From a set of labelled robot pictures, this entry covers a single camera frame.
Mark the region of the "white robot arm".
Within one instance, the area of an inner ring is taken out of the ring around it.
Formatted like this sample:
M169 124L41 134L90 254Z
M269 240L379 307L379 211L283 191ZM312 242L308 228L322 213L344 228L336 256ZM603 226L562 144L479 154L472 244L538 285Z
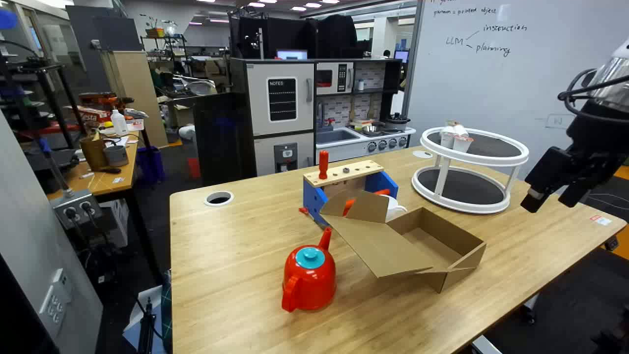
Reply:
M521 207L536 213L564 189L558 201L574 207L588 191L609 181L629 157L629 41L621 43L599 69L578 73L558 95L574 114L568 148L548 148L525 177Z

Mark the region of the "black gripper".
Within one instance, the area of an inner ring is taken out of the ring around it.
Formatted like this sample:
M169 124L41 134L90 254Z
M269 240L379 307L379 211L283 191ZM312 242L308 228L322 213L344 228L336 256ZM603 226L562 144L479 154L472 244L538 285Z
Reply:
M558 201L580 203L588 191L603 185L629 157L629 118L625 114L591 118L578 114L568 126L568 148L548 148L525 177L529 191L521 207L536 213L562 189Z

